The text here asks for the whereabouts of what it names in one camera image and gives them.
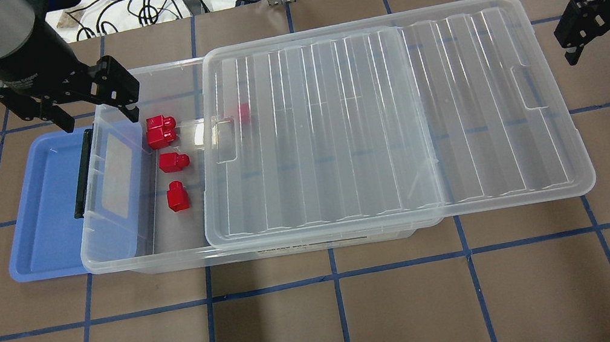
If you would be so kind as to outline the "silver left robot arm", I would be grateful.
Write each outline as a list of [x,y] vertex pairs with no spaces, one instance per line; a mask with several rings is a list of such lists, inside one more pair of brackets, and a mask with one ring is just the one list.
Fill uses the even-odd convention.
[[77,101],[119,109],[137,122],[140,83],[111,56],[81,62],[27,0],[0,0],[0,103],[23,120],[50,121],[63,131]]

